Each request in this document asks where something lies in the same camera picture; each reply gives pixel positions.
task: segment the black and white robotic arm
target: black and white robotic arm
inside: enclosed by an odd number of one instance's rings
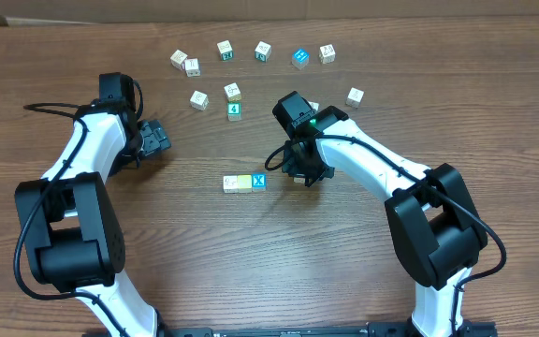
[[[18,186],[20,222],[22,228],[30,226],[24,245],[31,273],[41,284],[53,284],[62,294],[91,294],[91,298],[78,299],[95,313],[111,336],[281,336],[284,332],[279,330],[167,330],[161,316],[131,283],[124,271],[124,236],[105,181],[123,166],[135,161],[138,164],[170,146],[159,122],[139,121],[142,112],[141,108],[136,112],[134,96],[129,77],[119,73],[101,75],[99,99],[78,109],[74,134],[59,160],[41,180]],[[416,336],[450,336],[456,308],[456,330],[472,327],[473,337],[496,335],[493,324],[481,327],[484,333],[480,334],[479,326],[464,322],[460,315],[462,294],[455,296],[455,286],[471,273],[479,251],[487,244],[486,233],[466,214],[426,193],[418,182],[434,186],[477,215],[454,168],[443,164],[430,169],[405,159],[363,133],[344,112],[334,107],[316,112],[296,92],[281,99],[273,114],[289,137],[282,148],[284,161],[278,166],[283,172],[305,178],[305,184],[311,186],[331,178],[334,169],[339,169],[384,202],[397,257],[416,281],[412,324],[407,324],[405,330]],[[88,132],[82,146],[60,180],[53,182],[79,145],[85,126]],[[31,208],[51,182],[51,192],[33,220],[27,221]],[[428,221],[424,211],[440,206],[442,214]],[[51,229],[51,223],[70,216],[78,216],[80,227]],[[354,332],[352,336],[406,336],[399,334],[402,330],[392,334],[392,329],[381,334],[376,327],[370,324],[365,330],[353,329],[361,334]],[[334,336],[349,336],[341,328],[335,329],[338,331]],[[330,330],[307,331],[310,335],[331,336]]]

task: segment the small block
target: small block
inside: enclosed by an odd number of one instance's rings
[[[361,99],[363,98],[363,94],[364,93],[362,91],[355,88],[351,88],[351,92],[348,93],[348,97],[346,98],[346,105],[351,106],[353,108],[358,108],[359,104],[361,104]]]
[[[240,102],[228,103],[228,121],[239,121],[242,119]]]
[[[255,58],[261,62],[267,62],[271,54],[271,45],[259,41],[257,48],[255,48]]]
[[[315,102],[308,102],[308,103],[311,106],[311,109],[315,110],[315,112],[319,111],[319,103],[315,103]]]
[[[292,55],[292,64],[298,69],[302,70],[309,64],[309,53],[304,49],[299,49]]]
[[[224,176],[224,193],[239,193],[239,178]]]
[[[198,59],[187,59],[184,61],[184,71],[186,76],[201,76],[201,69],[198,67]]]
[[[203,111],[205,108],[207,108],[207,105],[209,103],[210,100],[207,98],[207,95],[198,92],[197,90],[195,90],[195,92],[191,96],[191,106],[195,109]]]
[[[266,175],[264,173],[254,173],[253,177],[253,192],[266,190]]]
[[[232,46],[228,40],[218,43],[217,49],[220,50],[220,57],[222,58],[222,61],[226,61],[234,57]]]
[[[332,45],[319,47],[319,60],[322,64],[334,62],[336,60],[336,51]]]
[[[226,97],[228,98],[228,102],[237,102],[242,99],[239,86],[236,85],[236,83],[228,84],[227,86],[224,87],[224,91],[226,92]]]
[[[239,180],[239,193],[250,193],[253,191],[253,182],[251,180],[251,175],[240,175]]]
[[[179,70],[183,70],[184,69],[184,61],[186,60],[186,57],[188,55],[186,55],[185,52],[183,51],[180,51],[180,50],[176,50],[172,56],[169,58],[169,61],[172,63],[173,66],[177,67]]]

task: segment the cube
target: cube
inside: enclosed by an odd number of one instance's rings
[[[169,58],[169,61],[173,66],[177,67],[180,71],[184,69],[184,61],[186,60],[187,55],[180,51],[176,50],[172,57]]]
[[[205,108],[207,108],[207,105],[209,103],[210,100],[207,98],[207,95],[198,92],[197,90],[195,90],[195,92],[191,96],[191,106],[195,109],[203,111]]]
[[[307,103],[309,103],[309,105],[311,106],[311,109],[315,110],[315,112],[319,111],[319,103],[315,103],[315,102],[307,102]]]
[[[261,62],[267,62],[271,54],[271,46],[263,41],[259,41],[255,48],[255,58]]]
[[[302,70],[309,64],[309,53],[304,49],[299,49],[292,55],[292,64],[298,69]]]
[[[240,102],[228,103],[228,121],[239,121],[241,119]]]
[[[264,173],[254,173],[253,177],[253,192],[266,190],[266,175]]]
[[[346,98],[346,105],[353,108],[358,108],[359,104],[361,104],[361,98],[363,98],[363,94],[364,93],[362,91],[351,88],[351,92],[348,93],[348,97]]]
[[[224,87],[224,91],[226,92],[226,97],[228,98],[228,102],[237,102],[242,99],[242,95],[240,95],[239,86],[236,85],[236,83],[228,84]]]
[[[240,175],[239,180],[239,193],[250,193],[253,191],[253,181],[251,180],[251,175]]]
[[[198,59],[187,59],[184,61],[184,71],[186,71],[186,76],[201,76],[201,69],[198,67]]]
[[[224,193],[239,193],[239,178],[224,176]]]
[[[220,56],[222,57],[222,61],[226,61],[234,57],[232,46],[230,45],[230,41],[228,40],[218,43],[217,49],[220,50]]]
[[[336,51],[334,51],[332,45],[319,47],[319,61],[322,64],[334,62],[334,60],[336,60]]]

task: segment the cube with letter x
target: cube with letter x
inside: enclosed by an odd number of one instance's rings
[[[266,175],[264,173],[254,173],[253,177],[253,192],[266,190]]]

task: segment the wood grain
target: wood grain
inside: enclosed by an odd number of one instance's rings
[[[216,50],[225,39],[230,62]],[[272,46],[267,64],[254,59],[259,40]],[[316,51],[328,43],[336,62],[322,66]],[[178,48],[198,57],[202,77],[170,65]],[[312,55],[302,71],[290,65],[297,48]],[[261,170],[283,143],[270,111],[298,90],[399,154],[460,170],[509,253],[503,272],[468,286],[463,313],[496,321],[501,336],[539,336],[539,17],[0,29],[0,336],[101,327],[76,300],[43,303],[16,287],[13,192],[52,165],[71,132],[22,105],[87,103],[111,71],[139,80],[144,116],[173,143],[108,183],[126,269],[172,327],[358,325],[413,310],[383,206],[342,173],[307,189],[271,172],[265,193],[222,192],[223,175]],[[223,87],[234,81],[240,122],[226,118]],[[358,110],[344,105],[353,86],[365,91]],[[194,90],[209,95],[205,111],[190,107]],[[498,258],[491,244],[476,269]]]

